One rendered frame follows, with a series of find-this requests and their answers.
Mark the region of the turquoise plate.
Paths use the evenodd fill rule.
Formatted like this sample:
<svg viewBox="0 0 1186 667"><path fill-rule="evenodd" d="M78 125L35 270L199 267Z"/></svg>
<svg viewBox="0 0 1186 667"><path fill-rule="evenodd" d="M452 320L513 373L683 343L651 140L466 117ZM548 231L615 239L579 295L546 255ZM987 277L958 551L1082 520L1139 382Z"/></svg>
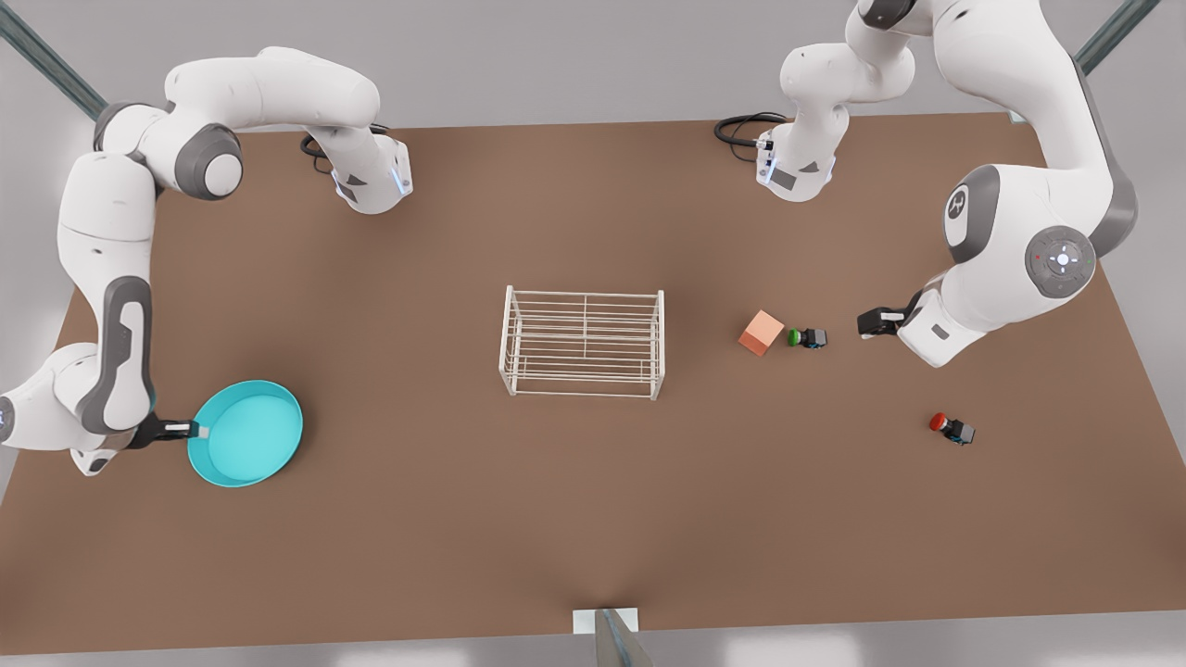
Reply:
<svg viewBox="0 0 1186 667"><path fill-rule="evenodd" d="M296 453L302 409L283 385L229 385L195 417L186 450L196 474L221 488L246 488L278 474Z"/></svg>

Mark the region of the silver frame post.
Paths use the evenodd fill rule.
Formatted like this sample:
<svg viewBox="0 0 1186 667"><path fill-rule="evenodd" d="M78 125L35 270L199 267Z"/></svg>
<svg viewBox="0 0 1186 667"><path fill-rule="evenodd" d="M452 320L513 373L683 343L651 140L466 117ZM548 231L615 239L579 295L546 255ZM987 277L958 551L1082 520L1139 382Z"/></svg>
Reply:
<svg viewBox="0 0 1186 667"><path fill-rule="evenodd" d="M1093 72L1103 61L1118 46L1121 42L1131 34L1144 17L1147 17L1162 0L1123 0L1105 23L1084 43L1079 51L1073 55L1073 61L1079 66L1080 74L1088 76Z"/></svg>
<svg viewBox="0 0 1186 667"><path fill-rule="evenodd" d="M594 636L597 667L655 667L637 635L637 608L575 610L572 620L573 633Z"/></svg>
<svg viewBox="0 0 1186 667"><path fill-rule="evenodd" d="M8 42L18 55L42 74L90 120L97 120L106 109L107 101L74 66L60 57L55 47L44 42L9 4L0 0L0 37Z"/></svg>

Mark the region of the orange cube block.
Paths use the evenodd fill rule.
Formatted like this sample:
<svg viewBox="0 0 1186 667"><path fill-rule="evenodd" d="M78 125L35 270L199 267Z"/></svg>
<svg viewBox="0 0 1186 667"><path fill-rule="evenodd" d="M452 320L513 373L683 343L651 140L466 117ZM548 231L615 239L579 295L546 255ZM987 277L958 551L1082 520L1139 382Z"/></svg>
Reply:
<svg viewBox="0 0 1186 667"><path fill-rule="evenodd" d="M759 309L738 338L738 344L761 358L785 328L788 325L783 320L777 320L774 316Z"/></svg>

